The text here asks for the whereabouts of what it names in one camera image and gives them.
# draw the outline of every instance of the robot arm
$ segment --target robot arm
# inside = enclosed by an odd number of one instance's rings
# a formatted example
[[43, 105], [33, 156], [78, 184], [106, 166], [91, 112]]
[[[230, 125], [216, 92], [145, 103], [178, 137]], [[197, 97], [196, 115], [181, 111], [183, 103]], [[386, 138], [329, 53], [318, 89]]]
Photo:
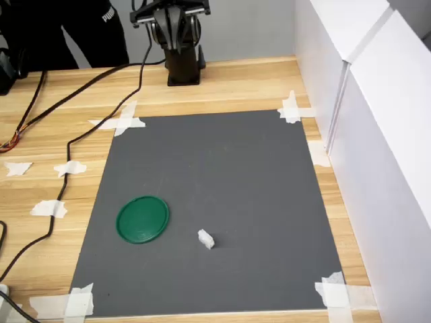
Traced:
[[195, 53], [201, 37], [200, 13], [211, 13], [209, 0], [155, 0], [148, 5], [144, 1], [130, 14], [133, 26], [149, 25], [154, 41], [163, 48], [169, 86], [200, 83], [200, 70], [205, 68], [202, 47], [198, 61]]

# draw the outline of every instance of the black device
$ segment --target black device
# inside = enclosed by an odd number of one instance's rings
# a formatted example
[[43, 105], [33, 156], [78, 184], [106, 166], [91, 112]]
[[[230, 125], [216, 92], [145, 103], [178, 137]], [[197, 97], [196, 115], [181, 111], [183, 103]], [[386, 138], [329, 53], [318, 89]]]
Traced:
[[209, 0], [154, 0], [131, 12], [130, 20], [135, 28], [149, 25], [154, 41], [166, 57], [169, 70], [168, 85], [198, 85], [201, 70], [205, 68], [202, 46], [195, 47], [201, 38], [198, 14], [209, 15]]
[[0, 48], [0, 96], [9, 93], [16, 79], [28, 76], [26, 50], [21, 48], [13, 54], [7, 48]]

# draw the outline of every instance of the tape piece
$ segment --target tape piece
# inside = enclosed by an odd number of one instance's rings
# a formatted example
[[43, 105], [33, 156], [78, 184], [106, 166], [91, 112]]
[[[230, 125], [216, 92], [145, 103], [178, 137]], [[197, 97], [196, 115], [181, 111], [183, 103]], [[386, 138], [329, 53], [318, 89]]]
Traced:
[[73, 288], [70, 294], [31, 297], [30, 305], [41, 320], [64, 319], [66, 323], [82, 323], [94, 310], [93, 284], [82, 289]]
[[55, 166], [54, 169], [58, 171], [59, 177], [61, 177], [66, 173], [68, 174], [84, 173], [87, 170], [87, 166], [81, 164], [78, 161], [70, 160], [66, 164]]
[[[139, 118], [133, 118], [135, 115], [137, 101], [129, 103], [125, 108], [121, 110], [120, 118], [118, 119], [108, 119], [104, 124], [102, 124], [99, 129], [108, 130], [115, 129], [114, 137], [123, 134], [128, 128], [143, 128], [145, 123]], [[90, 123], [96, 125], [100, 123], [101, 120], [89, 120]]]
[[277, 110], [280, 113], [280, 118], [285, 119], [287, 123], [295, 123], [301, 121], [298, 104], [296, 103], [295, 91], [290, 91], [289, 98], [283, 100], [283, 108]]
[[9, 173], [7, 173], [6, 176], [21, 176], [24, 175], [25, 172], [27, 172], [28, 168], [33, 163], [8, 163], [5, 161], [5, 166], [9, 170]]
[[377, 304], [369, 286], [345, 285], [343, 273], [333, 273], [322, 282], [314, 283], [328, 309], [330, 323], [353, 322], [352, 310], [377, 310]]
[[54, 215], [58, 218], [64, 218], [67, 213], [65, 203], [58, 200], [41, 201], [31, 210], [31, 215], [50, 217]]
[[321, 140], [307, 141], [308, 150], [310, 150], [311, 160], [313, 165], [320, 165], [323, 167], [331, 167], [328, 155], [326, 154], [325, 145]]
[[[22, 308], [22, 304], [16, 304], [19, 308]], [[6, 323], [26, 323], [27, 320], [17, 311], [15, 311], [11, 306], [10, 306], [10, 313], [9, 316], [6, 319]]]

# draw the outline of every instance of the wooden tabletop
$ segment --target wooden tabletop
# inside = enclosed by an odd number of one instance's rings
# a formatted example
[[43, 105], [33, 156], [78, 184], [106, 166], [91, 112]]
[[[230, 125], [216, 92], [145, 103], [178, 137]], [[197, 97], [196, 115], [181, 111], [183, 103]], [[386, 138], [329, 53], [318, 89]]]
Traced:
[[[29, 119], [40, 114], [103, 69], [51, 71]], [[8, 224], [1, 251], [0, 272], [28, 242], [48, 231], [49, 218], [30, 215], [41, 200], [54, 200], [63, 183], [54, 166], [65, 164], [66, 143], [91, 128], [88, 120], [109, 114], [137, 87], [139, 67], [128, 67], [103, 79], [52, 114], [30, 127], [18, 146], [0, 155], [0, 219]], [[0, 97], [0, 142], [10, 138], [27, 108], [40, 74], [19, 80]], [[200, 86], [168, 87], [163, 67], [146, 67], [135, 116], [167, 116], [281, 108], [281, 100], [294, 90], [299, 107], [310, 106], [294, 57], [209, 63]], [[302, 119], [308, 140], [320, 139], [313, 118]], [[72, 159], [87, 165], [83, 174], [69, 177], [64, 219], [56, 219], [52, 236], [31, 247], [3, 283], [29, 314], [29, 297], [69, 292], [79, 251], [102, 177], [113, 131], [96, 131], [72, 145]], [[23, 176], [6, 177], [4, 162], [33, 162]], [[315, 166], [335, 244], [347, 284], [368, 286], [368, 277], [332, 168]], [[206, 314], [150, 318], [93, 319], [121, 322], [328, 322], [326, 310]], [[380, 322], [377, 311], [355, 311], [354, 322]]]

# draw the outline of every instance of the green plastic disc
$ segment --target green plastic disc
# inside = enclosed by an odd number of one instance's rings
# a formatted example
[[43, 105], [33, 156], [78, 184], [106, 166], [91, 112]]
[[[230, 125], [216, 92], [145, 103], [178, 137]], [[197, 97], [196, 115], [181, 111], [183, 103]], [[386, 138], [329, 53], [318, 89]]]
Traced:
[[168, 205], [158, 197], [143, 196], [128, 202], [117, 217], [117, 232], [131, 244], [157, 238], [169, 221]]

